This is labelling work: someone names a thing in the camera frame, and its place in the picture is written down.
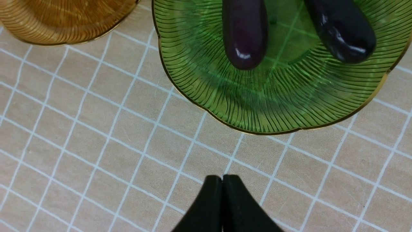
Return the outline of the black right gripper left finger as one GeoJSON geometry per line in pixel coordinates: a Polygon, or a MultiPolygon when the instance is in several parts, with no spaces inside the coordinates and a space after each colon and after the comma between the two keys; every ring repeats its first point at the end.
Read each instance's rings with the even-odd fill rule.
{"type": "Polygon", "coordinates": [[[188,211],[173,232],[221,232],[222,179],[207,175],[188,211]]]}

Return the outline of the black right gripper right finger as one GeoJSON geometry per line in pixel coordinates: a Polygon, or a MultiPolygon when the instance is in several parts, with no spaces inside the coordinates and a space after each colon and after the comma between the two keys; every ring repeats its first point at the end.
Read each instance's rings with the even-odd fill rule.
{"type": "Polygon", "coordinates": [[[282,232],[256,202],[238,175],[223,176],[224,232],[282,232]]]}

